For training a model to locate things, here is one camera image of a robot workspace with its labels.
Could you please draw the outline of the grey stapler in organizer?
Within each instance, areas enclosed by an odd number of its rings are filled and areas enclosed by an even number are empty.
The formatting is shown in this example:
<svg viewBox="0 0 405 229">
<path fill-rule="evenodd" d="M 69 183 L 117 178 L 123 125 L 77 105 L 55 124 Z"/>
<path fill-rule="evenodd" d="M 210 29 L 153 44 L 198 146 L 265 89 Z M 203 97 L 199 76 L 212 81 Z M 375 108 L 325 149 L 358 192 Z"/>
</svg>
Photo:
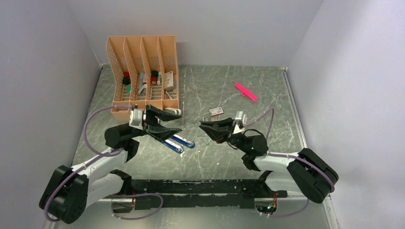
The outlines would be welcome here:
<svg viewBox="0 0 405 229">
<path fill-rule="evenodd" d="M 147 78 L 144 72 L 139 74 L 138 94 L 142 94 L 147 84 Z"/>
</svg>

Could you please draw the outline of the red black bottle left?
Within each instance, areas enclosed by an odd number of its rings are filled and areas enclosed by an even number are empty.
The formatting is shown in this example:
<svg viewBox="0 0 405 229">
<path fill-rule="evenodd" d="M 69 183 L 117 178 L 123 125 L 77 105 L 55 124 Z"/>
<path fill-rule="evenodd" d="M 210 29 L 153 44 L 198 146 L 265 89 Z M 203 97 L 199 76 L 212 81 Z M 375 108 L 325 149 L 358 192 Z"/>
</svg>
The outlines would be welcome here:
<svg viewBox="0 0 405 229">
<path fill-rule="evenodd" d="M 124 85 L 130 85 L 131 84 L 131 79 L 130 79 L 130 73 L 129 72 L 124 72 L 123 73 L 122 83 Z"/>
</svg>

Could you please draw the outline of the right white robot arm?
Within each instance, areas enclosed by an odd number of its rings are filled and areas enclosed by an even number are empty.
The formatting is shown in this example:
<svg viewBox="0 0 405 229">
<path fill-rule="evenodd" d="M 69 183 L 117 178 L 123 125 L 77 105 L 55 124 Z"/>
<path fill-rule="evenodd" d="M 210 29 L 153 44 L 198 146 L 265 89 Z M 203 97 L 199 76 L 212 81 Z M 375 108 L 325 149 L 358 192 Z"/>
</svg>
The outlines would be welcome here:
<svg viewBox="0 0 405 229">
<path fill-rule="evenodd" d="M 265 180 L 257 188 L 262 197 L 268 198 L 275 191 L 293 191 L 322 203 L 335 190 L 337 172 L 309 148 L 294 153 L 270 152 L 266 136 L 258 130 L 247 135 L 241 119 L 201 120 L 199 127 L 216 143 L 241 150 L 247 169 L 263 173 Z"/>
</svg>

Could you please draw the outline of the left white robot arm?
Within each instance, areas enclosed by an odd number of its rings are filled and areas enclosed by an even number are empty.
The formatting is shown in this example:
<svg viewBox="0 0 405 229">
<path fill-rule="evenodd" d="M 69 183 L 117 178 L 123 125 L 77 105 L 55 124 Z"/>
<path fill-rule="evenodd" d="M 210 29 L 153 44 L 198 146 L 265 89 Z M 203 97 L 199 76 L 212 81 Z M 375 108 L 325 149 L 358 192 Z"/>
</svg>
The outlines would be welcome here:
<svg viewBox="0 0 405 229">
<path fill-rule="evenodd" d="M 115 108 L 130 110 L 129 122 L 107 129 L 104 134 L 107 148 L 99 152 L 88 141 L 87 126 L 96 114 Z M 179 110 L 167 112 L 152 105 L 139 109 L 135 105 L 117 104 L 92 112 L 85 121 L 82 135 L 86 146 L 96 156 L 75 166 L 59 166 L 55 169 L 39 202 L 45 218 L 49 222 L 71 224 L 87 207 L 108 196 L 131 199 L 156 196 L 163 204 L 160 194 L 134 191 L 132 177 L 116 168 L 136 155 L 139 142 L 135 137 L 149 135 L 165 142 L 181 129 L 167 128 L 160 122 L 179 118 Z"/>
</svg>

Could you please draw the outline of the red black bottle right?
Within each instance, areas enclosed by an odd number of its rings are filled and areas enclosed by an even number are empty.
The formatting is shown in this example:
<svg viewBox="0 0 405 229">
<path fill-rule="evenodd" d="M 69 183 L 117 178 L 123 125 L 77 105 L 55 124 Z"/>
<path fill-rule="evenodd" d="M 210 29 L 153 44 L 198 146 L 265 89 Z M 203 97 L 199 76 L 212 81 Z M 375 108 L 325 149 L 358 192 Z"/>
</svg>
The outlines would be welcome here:
<svg viewBox="0 0 405 229">
<path fill-rule="evenodd" d="M 155 71 L 155 70 L 151 71 L 151 78 L 150 78 L 151 84 L 156 84 L 157 83 L 158 76 L 159 76 L 158 71 Z"/>
</svg>

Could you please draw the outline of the blue stapler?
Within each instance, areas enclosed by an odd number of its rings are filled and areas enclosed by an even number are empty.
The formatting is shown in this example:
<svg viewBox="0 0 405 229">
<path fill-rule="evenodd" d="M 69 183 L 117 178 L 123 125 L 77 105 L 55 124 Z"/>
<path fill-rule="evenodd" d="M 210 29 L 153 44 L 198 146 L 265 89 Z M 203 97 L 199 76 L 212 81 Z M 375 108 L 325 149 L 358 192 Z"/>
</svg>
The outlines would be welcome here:
<svg viewBox="0 0 405 229">
<path fill-rule="evenodd" d="M 181 136 L 179 134 L 174 134 L 171 137 L 171 139 L 173 139 L 173 140 L 177 141 L 178 143 L 186 146 L 187 148 L 194 148 L 195 147 L 195 142 L 194 141 L 192 141 L 192 140 L 190 140 L 188 138 L 185 138 L 185 137 L 183 137 L 183 136 Z"/>
<path fill-rule="evenodd" d="M 171 141 L 170 139 L 161 141 L 161 143 L 178 154 L 181 154 L 184 152 L 184 148 L 182 147 L 182 145 L 179 145 L 179 144 Z"/>
</svg>

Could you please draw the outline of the pink plastic clip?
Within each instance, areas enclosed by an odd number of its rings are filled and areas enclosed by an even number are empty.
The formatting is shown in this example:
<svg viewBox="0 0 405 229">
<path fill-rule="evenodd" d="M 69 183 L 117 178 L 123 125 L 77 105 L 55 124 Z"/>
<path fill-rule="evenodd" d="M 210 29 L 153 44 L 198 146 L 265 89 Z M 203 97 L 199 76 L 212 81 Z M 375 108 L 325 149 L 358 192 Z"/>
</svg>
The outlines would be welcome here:
<svg viewBox="0 0 405 229">
<path fill-rule="evenodd" d="M 241 84 L 236 83 L 234 86 L 237 90 L 241 92 L 242 96 L 246 96 L 254 102 L 258 100 L 258 98 L 254 94 L 252 94 L 248 89 L 244 88 Z"/>
</svg>

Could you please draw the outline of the orange plastic desk organizer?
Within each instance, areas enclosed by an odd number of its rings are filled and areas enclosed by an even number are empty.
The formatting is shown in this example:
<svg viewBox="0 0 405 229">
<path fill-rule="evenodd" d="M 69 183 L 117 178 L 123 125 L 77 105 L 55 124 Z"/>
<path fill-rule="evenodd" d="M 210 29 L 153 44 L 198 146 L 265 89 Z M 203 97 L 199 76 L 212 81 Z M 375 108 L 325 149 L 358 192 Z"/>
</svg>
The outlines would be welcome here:
<svg viewBox="0 0 405 229">
<path fill-rule="evenodd" d="M 110 36 L 106 52 L 116 85 L 111 114 L 118 121 L 129 120 L 128 105 L 180 108 L 175 35 Z"/>
</svg>

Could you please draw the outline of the white box in organizer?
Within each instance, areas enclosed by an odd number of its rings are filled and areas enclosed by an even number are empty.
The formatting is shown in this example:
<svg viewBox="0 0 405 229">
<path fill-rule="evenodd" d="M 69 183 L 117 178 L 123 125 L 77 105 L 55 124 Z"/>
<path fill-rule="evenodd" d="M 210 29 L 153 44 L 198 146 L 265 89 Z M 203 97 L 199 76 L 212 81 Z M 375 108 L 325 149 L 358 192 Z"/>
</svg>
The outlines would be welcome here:
<svg viewBox="0 0 405 229">
<path fill-rule="evenodd" d="M 175 89 L 174 72 L 170 71 L 164 74 L 164 90 L 173 91 Z"/>
</svg>

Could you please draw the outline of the red black bottle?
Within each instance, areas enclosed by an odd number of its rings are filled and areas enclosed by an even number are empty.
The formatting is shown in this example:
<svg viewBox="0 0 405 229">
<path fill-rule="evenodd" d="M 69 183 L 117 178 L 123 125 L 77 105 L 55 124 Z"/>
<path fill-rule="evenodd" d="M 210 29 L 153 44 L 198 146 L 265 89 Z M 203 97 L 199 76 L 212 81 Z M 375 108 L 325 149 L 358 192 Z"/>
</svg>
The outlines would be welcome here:
<svg viewBox="0 0 405 229">
<path fill-rule="evenodd" d="M 159 76 L 158 71 L 155 71 L 155 70 L 151 71 L 151 78 L 150 78 L 151 84 L 156 84 L 157 83 L 158 76 Z"/>
<path fill-rule="evenodd" d="M 124 72 L 123 73 L 122 83 L 124 85 L 130 85 L 131 84 L 131 79 L 130 79 L 130 73 L 129 72 Z"/>
</svg>

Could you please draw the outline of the white grey stapler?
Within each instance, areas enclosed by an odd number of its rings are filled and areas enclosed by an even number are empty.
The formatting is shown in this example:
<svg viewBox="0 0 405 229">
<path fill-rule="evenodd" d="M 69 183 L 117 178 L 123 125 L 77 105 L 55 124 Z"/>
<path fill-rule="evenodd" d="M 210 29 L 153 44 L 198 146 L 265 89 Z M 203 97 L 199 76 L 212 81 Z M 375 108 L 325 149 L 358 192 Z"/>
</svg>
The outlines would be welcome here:
<svg viewBox="0 0 405 229">
<path fill-rule="evenodd" d="M 165 107 L 164 111 L 175 115 L 181 115 L 181 109 L 178 108 Z"/>
</svg>

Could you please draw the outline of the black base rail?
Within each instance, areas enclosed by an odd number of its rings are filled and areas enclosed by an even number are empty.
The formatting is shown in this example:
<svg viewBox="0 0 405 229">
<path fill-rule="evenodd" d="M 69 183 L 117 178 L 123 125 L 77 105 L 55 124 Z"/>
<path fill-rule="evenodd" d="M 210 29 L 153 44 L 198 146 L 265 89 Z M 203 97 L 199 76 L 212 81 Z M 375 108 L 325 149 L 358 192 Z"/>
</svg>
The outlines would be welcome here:
<svg viewBox="0 0 405 229">
<path fill-rule="evenodd" d="M 133 179 L 124 193 L 112 198 L 131 198 L 135 194 L 136 209 L 239 207 L 254 209 L 258 198 L 287 197 L 287 192 L 272 191 L 264 176 L 258 179 L 167 180 Z"/>
</svg>

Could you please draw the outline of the red white staple box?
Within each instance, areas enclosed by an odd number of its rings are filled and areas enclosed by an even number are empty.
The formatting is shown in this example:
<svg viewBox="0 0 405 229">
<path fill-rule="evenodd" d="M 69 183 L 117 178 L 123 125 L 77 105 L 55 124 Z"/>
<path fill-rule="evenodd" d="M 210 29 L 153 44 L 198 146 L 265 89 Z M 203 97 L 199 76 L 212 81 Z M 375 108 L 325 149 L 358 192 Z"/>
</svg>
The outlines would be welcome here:
<svg viewBox="0 0 405 229">
<path fill-rule="evenodd" d="M 209 109 L 211 117 L 219 117 L 224 114 L 224 110 L 222 107 L 217 107 L 213 109 Z"/>
</svg>

